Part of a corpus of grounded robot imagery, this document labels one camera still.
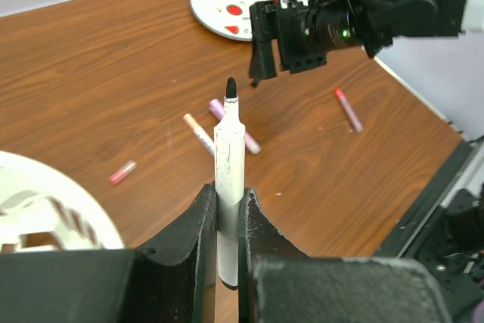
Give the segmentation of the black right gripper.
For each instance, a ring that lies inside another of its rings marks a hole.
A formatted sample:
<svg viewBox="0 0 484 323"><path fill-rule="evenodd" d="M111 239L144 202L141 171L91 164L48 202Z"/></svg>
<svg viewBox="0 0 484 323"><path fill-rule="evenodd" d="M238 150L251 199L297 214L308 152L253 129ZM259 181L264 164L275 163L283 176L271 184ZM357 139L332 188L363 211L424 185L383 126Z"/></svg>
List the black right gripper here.
<svg viewBox="0 0 484 323"><path fill-rule="evenodd" d="M278 42L281 70L292 74L324 66L329 52L355 46L355 22L345 1L286 8L279 0L259 1L250 6L250 22L252 80L277 76L273 39Z"/></svg>

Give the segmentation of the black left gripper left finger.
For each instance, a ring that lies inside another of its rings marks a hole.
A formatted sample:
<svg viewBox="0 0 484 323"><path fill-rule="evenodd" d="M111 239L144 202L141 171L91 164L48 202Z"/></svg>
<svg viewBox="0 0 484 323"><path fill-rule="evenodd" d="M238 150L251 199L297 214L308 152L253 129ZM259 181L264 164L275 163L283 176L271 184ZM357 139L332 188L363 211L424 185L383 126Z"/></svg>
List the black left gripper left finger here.
<svg viewBox="0 0 484 323"><path fill-rule="evenodd" d="M129 250L6 253L3 322L212 322L216 192Z"/></svg>

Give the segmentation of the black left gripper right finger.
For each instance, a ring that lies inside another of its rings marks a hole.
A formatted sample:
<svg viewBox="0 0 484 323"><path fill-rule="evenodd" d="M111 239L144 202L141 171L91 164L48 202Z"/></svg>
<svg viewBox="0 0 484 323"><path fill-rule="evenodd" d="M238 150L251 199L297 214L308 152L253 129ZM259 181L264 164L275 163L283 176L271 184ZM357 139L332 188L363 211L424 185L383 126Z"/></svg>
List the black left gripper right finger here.
<svg viewBox="0 0 484 323"><path fill-rule="evenodd" d="M257 193L240 202L240 322L450 322L436 279L412 259L310 257L269 221Z"/></svg>

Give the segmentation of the pink highlighter pen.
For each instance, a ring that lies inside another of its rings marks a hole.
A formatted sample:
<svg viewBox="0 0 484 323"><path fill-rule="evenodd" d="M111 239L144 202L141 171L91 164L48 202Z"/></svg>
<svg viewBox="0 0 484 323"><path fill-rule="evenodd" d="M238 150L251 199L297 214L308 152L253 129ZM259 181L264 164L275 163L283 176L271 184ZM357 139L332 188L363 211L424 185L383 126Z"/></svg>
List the pink highlighter pen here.
<svg viewBox="0 0 484 323"><path fill-rule="evenodd" d="M209 102L209 111L218 119L221 120L224 116L224 106L219 99L212 99ZM245 133L245 145L251 154L258 154L261 151L259 143L248 132Z"/></svg>

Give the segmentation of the white marker with black end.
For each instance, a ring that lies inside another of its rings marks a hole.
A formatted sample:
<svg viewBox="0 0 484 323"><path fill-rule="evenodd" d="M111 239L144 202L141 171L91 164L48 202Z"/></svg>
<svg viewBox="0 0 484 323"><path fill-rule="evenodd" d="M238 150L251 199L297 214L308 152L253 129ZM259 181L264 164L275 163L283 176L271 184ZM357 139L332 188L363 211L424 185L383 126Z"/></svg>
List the white marker with black end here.
<svg viewBox="0 0 484 323"><path fill-rule="evenodd" d="M215 188L217 194L217 269L230 290L238 286L238 233L240 201L245 183L245 132L240 121L235 78L227 80L224 114L214 128Z"/></svg>

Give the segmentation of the white thin pen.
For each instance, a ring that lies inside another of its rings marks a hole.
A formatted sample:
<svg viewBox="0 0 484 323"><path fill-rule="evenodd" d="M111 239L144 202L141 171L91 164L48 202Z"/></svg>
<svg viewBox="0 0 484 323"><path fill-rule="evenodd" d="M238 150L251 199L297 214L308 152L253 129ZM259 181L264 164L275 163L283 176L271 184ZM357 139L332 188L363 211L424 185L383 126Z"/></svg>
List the white thin pen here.
<svg viewBox="0 0 484 323"><path fill-rule="evenodd" d="M201 126L196 126L193 133L197 136L203 146L214 156L216 152L215 143L207 132Z"/></svg>

